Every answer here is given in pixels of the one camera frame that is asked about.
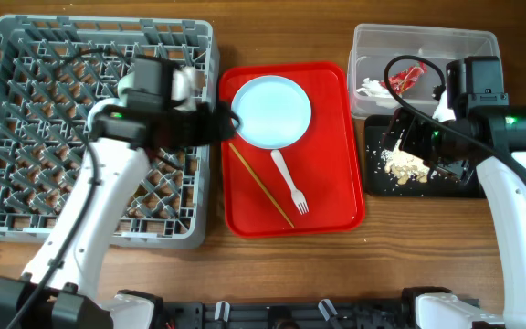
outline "blue plate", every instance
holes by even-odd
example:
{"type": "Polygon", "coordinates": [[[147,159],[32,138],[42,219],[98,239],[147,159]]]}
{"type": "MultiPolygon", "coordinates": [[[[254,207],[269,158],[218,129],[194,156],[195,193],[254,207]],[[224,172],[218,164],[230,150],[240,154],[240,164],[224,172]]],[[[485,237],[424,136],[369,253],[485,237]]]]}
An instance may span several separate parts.
{"type": "Polygon", "coordinates": [[[295,82],[263,76],[247,82],[233,99],[241,118],[238,134],[253,146],[275,150],[295,143],[308,130],[310,99],[295,82]]]}

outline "plastic container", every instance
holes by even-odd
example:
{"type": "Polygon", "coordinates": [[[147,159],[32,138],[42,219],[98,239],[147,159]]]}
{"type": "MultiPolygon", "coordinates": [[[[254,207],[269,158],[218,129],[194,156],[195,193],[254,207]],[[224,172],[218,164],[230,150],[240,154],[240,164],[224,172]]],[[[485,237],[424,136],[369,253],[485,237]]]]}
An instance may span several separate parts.
{"type": "MultiPolygon", "coordinates": [[[[0,241],[42,242],[78,175],[82,143],[56,111],[67,111],[84,133],[96,101],[115,97],[134,68],[116,56],[87,55],[50,82],[59,61],[87,48],[124,57],[147,55],[192,65],[204,87],[196,98],[216,100],[219,53],[205,21],[115,17],[0,18],[0,241]]],[[[183,170],[153,164],[111,244],[195,248],[205,237],[209,148],[163,153],[183,170]]]]}
{"type": "MultiPolygon", "coordinates": [[[[364,79],[383,80],[386,64],[400,55],[417,55],[431,60],[445,71],[446,64],[468,56],[497,56],[499,43],[490,32],[440,27],[411,27],[360,24],[354,29],[354,44],[348,59],[348,90],[352,116],[365,119],[371,114],[393,114],[399,107],[393,99],[366,96],[357,90],[364,79]]],[[[414,61],[402,60],[390,70],[394,75],[414,61]]],[[[403,93],[403,98],[417,109],[433,114],[437,101],[431,97],[439,77],[432,70],[403,93]]]]}
{"type": "Polygon", "coordinates": [[[281,149],[296,187],[310,212],[301,215],[271,151],[257,148],[239,135],[230,142],[243,155],[263,185],[286,212],[285,218],[230,150],[222,143],[225,219],[242,238],[267,238],[340,232],[356,228],[364,218],[363,189],[356,139],[342,70],[317,62],[234,68],[220,80],[220,99],[231,102],[248,81],[265,75],[290,79],[306,92],[311,104],[308,130],[294,144],[281,149]]]}

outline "fork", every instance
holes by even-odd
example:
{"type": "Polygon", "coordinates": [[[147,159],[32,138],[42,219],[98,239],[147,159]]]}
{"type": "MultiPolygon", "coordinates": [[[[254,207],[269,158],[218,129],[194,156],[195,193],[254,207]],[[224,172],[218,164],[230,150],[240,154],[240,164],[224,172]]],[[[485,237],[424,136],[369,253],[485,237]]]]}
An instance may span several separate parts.
{"type": "Polygon", "coordinates": [[[293,180],[289,174],[288,166],[285,164],[285,160],[283,160],[281,152],[279,150],[271,151],[271,158],[273,158],[273,162],[278,167],[283,179],[285,179],[285,182],[288,183],[289,190],[291,190],[291,199],[293,200],[293,203],[296,204],[300,214],[303,215],[309,212],[310,210],[308,209],[306,198],[303,196],[303,193],[301,193],[301,191],[296,188],[295,184],[293,184],[293,180]]]}

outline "gray dish rack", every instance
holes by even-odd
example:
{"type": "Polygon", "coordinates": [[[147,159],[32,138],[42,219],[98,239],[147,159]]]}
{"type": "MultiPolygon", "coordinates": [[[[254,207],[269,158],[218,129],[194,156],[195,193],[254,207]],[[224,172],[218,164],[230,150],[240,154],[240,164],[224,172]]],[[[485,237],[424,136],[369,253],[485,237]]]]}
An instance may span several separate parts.
{"type": "MultiPolygon", "coordinates": [[[[0,241],[43,242],[78,177],[82,142],[57,115],[68,113],[88,133],[96,101],[116,97],[134,70],[114,55],[89,54],[60,71],[63,58],[109,48],[125,58],[155,56],[192,65],[204,78],[195,97],[216,101],[219,53],[205,21],[84,16],[0,18],[0,241]]],[[[209,148],[190,147],[155,162],[116,227],[111,244],[195,248],[205,237],[209,148]]]]}

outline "chopstick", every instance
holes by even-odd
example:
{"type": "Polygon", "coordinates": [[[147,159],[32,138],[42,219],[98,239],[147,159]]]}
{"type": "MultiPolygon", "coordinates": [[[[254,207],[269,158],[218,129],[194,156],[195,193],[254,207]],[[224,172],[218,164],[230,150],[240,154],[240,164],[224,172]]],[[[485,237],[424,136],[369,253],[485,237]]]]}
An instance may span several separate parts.
{"type": "Polygon", "coordinates": [[[243,157],[243,155],[241,155],[241,153],[238,152],[238,150],[236,149],[236,147],[232,144],[232,143],[229,143],[228,146],[230,146],[230,148],[233,150],[233,152],[235,152],[235,154],[237,155],[238,157],[238,160],[240,160],[243,165],[245,165],[245,168],[249,171],[249,173],[251,174],[251,176],[253,176],[253,179],[255,179],[255,181],[257,182],[257,184],[259,184],[259,187],[261,187],[261,189],[263,190],[263,192],[265,192],[265,194],[267,195],[267,197],[269,198],[269,200],[271,200],[271,202],[273,203],[273,206],[275,206],[275,208],[277,208],[279,210],[279,212],[281,213],[281,215],[285,218],[285,220],[288,221],[289,225],[291,226],[291,228],[295,228],[293,226],[293,223],[291,222],[291,220],[289,220],[288,218],[288,215],[286,215],[286,213],[283,211],[283,209],[281,209],[281,207],[279,206],[278,202],[275,201],[275,198],[273,198],[273,196],[271,195],[271,193],[269,193],[269,191],[267,190],[267,188],[263,185],[263,183],[261,182],[261,180],[259,179],[259,177],[257,177],[257,175],[255,174],[255,172],[253,171],[253,169],[251,169],[251,166],[248,165],[247,161],[245,160],[245,158],[243,157]]]}

